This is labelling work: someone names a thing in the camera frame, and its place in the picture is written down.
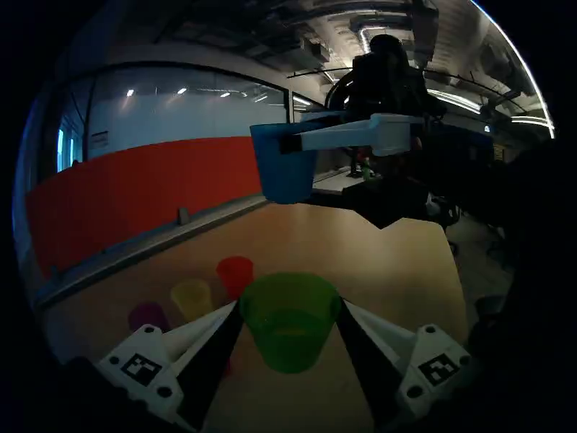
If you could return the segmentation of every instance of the yellow plastic cup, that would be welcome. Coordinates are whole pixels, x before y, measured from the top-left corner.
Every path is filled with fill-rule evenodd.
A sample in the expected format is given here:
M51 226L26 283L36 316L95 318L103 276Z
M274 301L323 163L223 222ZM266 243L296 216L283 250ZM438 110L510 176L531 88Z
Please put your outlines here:
M203 280L189 279L174 286L170 298L187 322L192 322L214 310L211 288Z

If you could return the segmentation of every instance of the red wall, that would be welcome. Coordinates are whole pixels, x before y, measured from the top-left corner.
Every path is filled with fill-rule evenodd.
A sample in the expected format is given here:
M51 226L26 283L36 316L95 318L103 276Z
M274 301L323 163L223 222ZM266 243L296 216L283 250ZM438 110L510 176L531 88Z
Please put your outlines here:
M250 137L173 141L114 152L47 179L26 197L43 273L235 198L259 193Z

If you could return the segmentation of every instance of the blue plastic cup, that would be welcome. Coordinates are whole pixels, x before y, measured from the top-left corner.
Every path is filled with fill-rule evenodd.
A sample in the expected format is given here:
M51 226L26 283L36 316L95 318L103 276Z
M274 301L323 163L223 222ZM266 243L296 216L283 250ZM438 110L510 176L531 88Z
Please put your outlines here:
M263 195L278 204L298 203L310 197L317 151L281 154L279 139L313 131L320 123L274 123L250 127Z

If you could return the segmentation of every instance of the table surface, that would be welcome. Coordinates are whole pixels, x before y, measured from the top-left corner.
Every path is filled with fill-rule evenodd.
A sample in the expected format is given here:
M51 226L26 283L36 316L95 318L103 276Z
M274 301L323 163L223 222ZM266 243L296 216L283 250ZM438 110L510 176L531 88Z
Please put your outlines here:
M269 204L100 281L45 313L61 359L97 360L126 338L128 312L154 300L173 327L184 323L170 289L206 280L213 303L225 294L216 264L230 255L255 263L255 276L303 271L333 283L358 306L414 331L435 323L457 341L467 334L459 276L443 230L402 219L379 230L354 211ZM243 327L207 416L208 431L372 432L369 407L336 327L318 363L299 375L268 369Z

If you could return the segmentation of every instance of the plastic cup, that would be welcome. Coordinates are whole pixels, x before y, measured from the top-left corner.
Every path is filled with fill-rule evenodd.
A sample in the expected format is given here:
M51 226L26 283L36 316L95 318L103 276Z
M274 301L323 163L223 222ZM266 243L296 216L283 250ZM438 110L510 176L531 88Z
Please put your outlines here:
M214 310L211 288L200 279L189 279L178 283L170 291L170 297L188 322Z
M170 331L164 311L156 302L141 302L128 314L128 327L132 332L143 325L157 326L162 332Z
M317 164L317 151L281 154L280 139L322 128L321 123L275 123L253 125L250 135L255 149L260 185L267 200L292 204L309 198Z
M240 298L240 312L265 363L300 373L317 361L340 312L340 297L313 274L263 276Z
M226 293L230 300L239 299L245 287L254 281L253 268L252 261L240 255L227 257L220 261L216 267L216 273L226 287Z

